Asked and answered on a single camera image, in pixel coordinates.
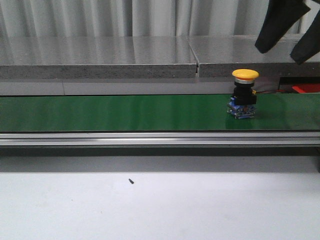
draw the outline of aluminum rail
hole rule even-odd
[[[240,145],[320,146],[320,131],[3,133],[10,146]]]

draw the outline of red object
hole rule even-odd
[[[320,92],[320,83],[306,83],[306,84],[297,84],[292,86],[300,94],[306,93],[319,93]]]

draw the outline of yellow mushroom button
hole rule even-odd
[[[237,69],[232,72],[232,75],[235,76],[237,79],[248,81],[259,77],[259,73],[251,69]]]

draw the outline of conveyor belt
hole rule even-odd
[[[260,94],[256,118],[229,94],[0,98],[1,145],[320,143],[320,94]]]

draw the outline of gray stone slab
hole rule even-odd
[[[200,77],[228,77],[235,69],[254,69],[264,77],[320,76],[320,54],[297,65],[290,53],[302,34],[283,37],[269,52],[256,47],[256,36],[190,36]]]
[[[0,38],[0,78],[192,78],[185,37]]]

